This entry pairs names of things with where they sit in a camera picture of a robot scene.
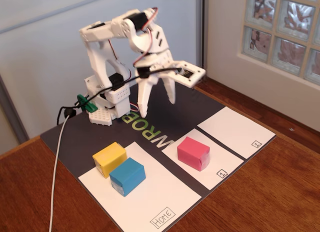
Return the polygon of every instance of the white paper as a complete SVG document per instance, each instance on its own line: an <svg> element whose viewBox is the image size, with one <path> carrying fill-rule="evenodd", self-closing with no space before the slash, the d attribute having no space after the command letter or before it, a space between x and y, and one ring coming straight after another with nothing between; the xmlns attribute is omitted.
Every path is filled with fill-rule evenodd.
<svg viewBox="0 0 320 232"><path fill-rule="evenodd" d="M198 126L246 159L275 136L275 133L228 107Z"/></svg>
<svg viewBox="0 0 320 232"><path fill-rule="evenodd" d="M128 158L144 166L146 175L126 197L97 168L81 175L79 180L124 232L161 232L201 197L136 142L125 149Z"/></svg>
<svg viewBox="0 0 320 232"><path fill-rule="evenodd" d="M187 136L210 147L210 162L202 171L198 171L195 168L192 168L191 166L178 160L177 147ZM191 130L185 136L167 146L164 150L162 150L162 152L191 176L193 176L197 181L203 184L208 190L212 190L217 184L219 184L224 178L226 178L244 162L242 159L213 142L197 129Z"/></svg>

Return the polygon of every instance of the green clip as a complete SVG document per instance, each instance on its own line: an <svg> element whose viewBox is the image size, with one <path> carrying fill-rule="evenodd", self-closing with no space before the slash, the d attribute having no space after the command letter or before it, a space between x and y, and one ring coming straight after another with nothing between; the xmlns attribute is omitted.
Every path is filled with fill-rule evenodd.
<svg viewBox="0 0 320 232"><path fill-rule="evenodd" d="M82 94L78 94L76 98L79 102L79 105L83 105L88 102L88 100ZM81 106L81 110L82 111L87 110L89 113L93 113L98 110L98 107L95 106L93 103L89 102L86 105Z"/></svg>

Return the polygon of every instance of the glass block window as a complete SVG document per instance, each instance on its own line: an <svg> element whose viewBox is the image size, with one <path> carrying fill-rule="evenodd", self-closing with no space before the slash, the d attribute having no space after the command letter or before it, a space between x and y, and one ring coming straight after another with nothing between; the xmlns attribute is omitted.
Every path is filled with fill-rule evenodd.
<svg viewBox="0 0 320 232"><path fill-rule="evenodd" d="M242 53L320 85L320 0L246 0Z"/></svg>
<svg viewBox="0 0 320 232"><path fill-rule="evenodd" d="M307 40L310 34L315 8L283 0L278 21L278 31L298 39Z"/></svg>
<svg viewBox="0 0 320 232"><path fill-rule="evenodd" d="M271 34L246 27L243 40L243 53L266 62L270 42Z"/></svg>
<svg viewBox="0 0 320 232"><path fill-rule="evenodd" d="M277 0L247 0L247 22L271 28Z"/></svg>
<svg viewBox="0 0 320 232"><path fill-rule="evenodd" d="M304 76L306 80L320 85L320 51L311 49Z"/></svg>
<svg viewBox="0 0 320 232"><path fill-rule="evenodd" d="M306 47L277 37L271 63L275 67L299 75L305 52Z"/></svg>

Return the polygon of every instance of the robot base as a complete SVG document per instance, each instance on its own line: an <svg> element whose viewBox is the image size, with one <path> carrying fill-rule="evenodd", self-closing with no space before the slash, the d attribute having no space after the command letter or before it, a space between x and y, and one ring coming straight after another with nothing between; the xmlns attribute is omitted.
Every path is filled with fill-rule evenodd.
<svg viewBox="0 0 320 232"><path fill-rule="evenodd" d="M85 80L85 85L89 96L93 96L101 90L96 76L92 75ZM113 91L104 92L105 98L97 96L92 100L92 103L98 107L98 110L89 114L89 120L93 124L111 126L112 120L120 118L123 115L130 113L130 87L128 84Z"/></svg>

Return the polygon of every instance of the gray wall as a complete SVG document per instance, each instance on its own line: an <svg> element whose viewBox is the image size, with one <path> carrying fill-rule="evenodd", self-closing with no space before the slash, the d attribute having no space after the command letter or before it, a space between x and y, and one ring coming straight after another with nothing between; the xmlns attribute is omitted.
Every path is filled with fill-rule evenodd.
<svg viewBox="0 0 320 232"><path fill-rule="evenodd" d="M175 60L197 61L197 0L98 0L0 34L0 75L30 138L55 126L61 106L85 94L92 74L78 30L130 9L157 6ZM138 56L113 40L130 68Z"/></svg>

